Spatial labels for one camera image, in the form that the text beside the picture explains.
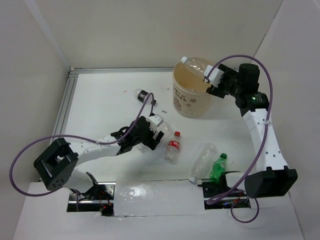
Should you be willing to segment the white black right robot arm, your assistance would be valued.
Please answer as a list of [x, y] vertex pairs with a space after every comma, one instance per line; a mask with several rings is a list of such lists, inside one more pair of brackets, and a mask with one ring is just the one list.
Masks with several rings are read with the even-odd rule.
[[289, 168], [278, 145], [271, 121], [271, 98], [259, 92], [259, 76], [259, 67], [251, 63], [241, 64], [238, 70], [209, 64], [203, 71], [203, 80], [210, 85], [206, 92], [222, 99], [234, 97], [249, 129], [256, 154], [255, 171], [241, 178], [252, 199], [282, 197], [298, 179], [297, 171]]

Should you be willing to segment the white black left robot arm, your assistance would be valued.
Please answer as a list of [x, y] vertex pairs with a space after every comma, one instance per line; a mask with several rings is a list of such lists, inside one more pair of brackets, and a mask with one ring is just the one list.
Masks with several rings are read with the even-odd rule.
[[139, 117], [137, 122], [99, 141], [67, 142], [63, 137], [58, 138], [34, 161], [33, 166], [47, 190], [67, 188], [92, 200], [103, 188], [90, 172], [82, 172], [78, 166], [99, 158], [126, 154], [139, 144], [155, 150], [164, 136], [159, 129], [163, 122], [160, 115], [152, 114]]

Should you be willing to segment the red cap cola bottle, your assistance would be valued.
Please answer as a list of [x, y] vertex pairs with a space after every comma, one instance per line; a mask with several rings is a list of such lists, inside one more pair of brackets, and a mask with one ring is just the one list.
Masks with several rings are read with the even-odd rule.
[[170, 164], [176, 164], [179, 158], [180, 145], [181, 145], [181, 133], [175, 131], [173, 137], [167, 142], [164, 160]]

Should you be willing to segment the blue label clear bottle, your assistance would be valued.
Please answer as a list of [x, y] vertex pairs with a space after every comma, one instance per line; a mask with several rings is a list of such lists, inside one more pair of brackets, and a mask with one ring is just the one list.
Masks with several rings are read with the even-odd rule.
[[[172, 130], [171, 126], [164, 121], [156, 130], [153, 139], [155, 140], [157, 138], [157, 136], [159, 135], [160, 132], [163, 132], [163, 136], [159, 142], [159, 144], [156, 147], [156, 150], [158, 149], [162, 149], [165, 147], [165, 145], [168, 143], [168, 141], [172, 138], [174, 131]], [[147, 146], [145, 146], [144, 144], [139, 144], [137, 146], [137, 148], [142, 152], [142, 153], [146, 153], [146, 152], [150, 152], [151, 149], [148, 148]]]

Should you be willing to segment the green plastic bottle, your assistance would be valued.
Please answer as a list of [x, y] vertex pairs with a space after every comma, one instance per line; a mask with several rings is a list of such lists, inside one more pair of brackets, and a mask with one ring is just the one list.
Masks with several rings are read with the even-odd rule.
[[220, 176], [226, 171], [227, 154], [222, 153], [220, 157], [213, 163], [212, 170], [209, 174], [209, 179], [213, 183], [218, 183]]

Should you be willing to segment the black label small bottle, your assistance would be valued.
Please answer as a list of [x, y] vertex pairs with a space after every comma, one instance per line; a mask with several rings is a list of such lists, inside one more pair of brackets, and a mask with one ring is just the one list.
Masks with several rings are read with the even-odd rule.
[[147, 95], [149, 94], [149, 92], [141, 89], [141, 88], [137, 88], [135, 90], [135, 98], [141, 102], [141, 103], [146, 103], [147, 105], [151, 105], [151, 106], [155, 106], [157, 101], [155, 99], [153, 99], [152, 96], [150, 96], [148, 99], [147, 99]]

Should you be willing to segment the clear tall white-cap bottle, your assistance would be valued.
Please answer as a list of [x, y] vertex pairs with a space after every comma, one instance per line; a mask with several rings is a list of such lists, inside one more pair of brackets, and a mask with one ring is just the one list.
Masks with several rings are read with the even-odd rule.
[[206, 175], [215, 153], [216, 147], [212, 143], [206, 143], [204, 145], [197, 159], [193, 163], [190, 177], [188, 179], [191, 184], [195, 184], [196, 180], [199, 180]]

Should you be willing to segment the clear crushed white-cap bottle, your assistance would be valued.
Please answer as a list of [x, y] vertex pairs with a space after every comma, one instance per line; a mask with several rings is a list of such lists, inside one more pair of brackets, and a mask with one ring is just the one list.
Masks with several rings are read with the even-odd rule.
[[183, 56], [180, 62], [194, 75], [204, 78], [205, 71], [208, 66], [213, 66], [214, 64], [206, 59], [199, 57], [186, 57]]

